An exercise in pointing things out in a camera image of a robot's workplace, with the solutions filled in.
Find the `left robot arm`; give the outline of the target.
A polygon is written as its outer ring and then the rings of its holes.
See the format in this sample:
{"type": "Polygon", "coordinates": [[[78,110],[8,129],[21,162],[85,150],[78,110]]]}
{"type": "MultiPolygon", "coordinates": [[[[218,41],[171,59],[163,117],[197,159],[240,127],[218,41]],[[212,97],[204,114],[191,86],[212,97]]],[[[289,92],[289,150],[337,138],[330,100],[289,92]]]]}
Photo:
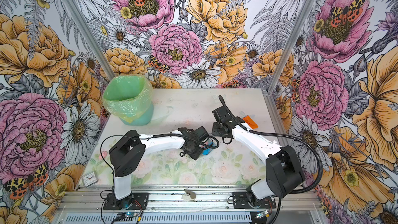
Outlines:
{"type": "Polygon", "coordinates": [[[109,150],[113,167],[113,194],[117,200],[131,195],[131,174],[138,168],[145,154],[169,149],[181,150],[180,156],[197,160],[206,149],[218,148],[204,127],[179,128],[166,134],[139,134],[131,130],[109,150]]]}

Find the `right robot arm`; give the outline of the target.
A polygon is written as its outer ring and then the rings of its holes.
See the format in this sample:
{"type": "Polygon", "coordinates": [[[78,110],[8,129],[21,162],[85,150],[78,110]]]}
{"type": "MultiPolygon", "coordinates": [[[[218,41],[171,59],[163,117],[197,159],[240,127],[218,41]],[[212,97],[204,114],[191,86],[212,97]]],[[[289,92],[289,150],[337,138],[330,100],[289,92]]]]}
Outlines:
{"type": "Polygon", "coordinates": [[[248,147],[265,164],[265,179],[260,179],[247,188],[247,199],[252,205],[267,197],[284,198],[304,182],[304,173],[294,149],[280,146],[264,135],[255,134],[249,124],[230,114],[222,106],[212,111],[215,122],[212,134],[248,147]]]}

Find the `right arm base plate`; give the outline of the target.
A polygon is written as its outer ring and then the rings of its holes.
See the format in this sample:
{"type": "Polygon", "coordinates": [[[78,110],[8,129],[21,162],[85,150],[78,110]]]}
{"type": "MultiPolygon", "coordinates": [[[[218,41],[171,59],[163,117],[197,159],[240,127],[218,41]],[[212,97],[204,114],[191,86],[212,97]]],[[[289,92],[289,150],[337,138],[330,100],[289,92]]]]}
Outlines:
{"type": "Polygon", "coordinates": [[[235,209],[275,209],[277,204],[272,197],[266,197],[258,200],[254,195],[248,192],[232,192],[232,204],[235,209]]]}

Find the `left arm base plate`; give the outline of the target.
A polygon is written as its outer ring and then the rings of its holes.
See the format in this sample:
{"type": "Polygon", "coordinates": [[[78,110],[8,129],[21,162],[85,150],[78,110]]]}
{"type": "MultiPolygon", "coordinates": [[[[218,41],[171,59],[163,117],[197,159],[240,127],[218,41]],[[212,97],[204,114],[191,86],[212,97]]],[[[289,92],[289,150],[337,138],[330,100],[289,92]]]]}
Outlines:
{"type": "Polygon", "coordinates": [[[148,204],[148,193],[131,193],[129,196],[117,200],[113,193],[106,196],[103,210],[121,211],[121,210],[145,210],[148,204]]]}

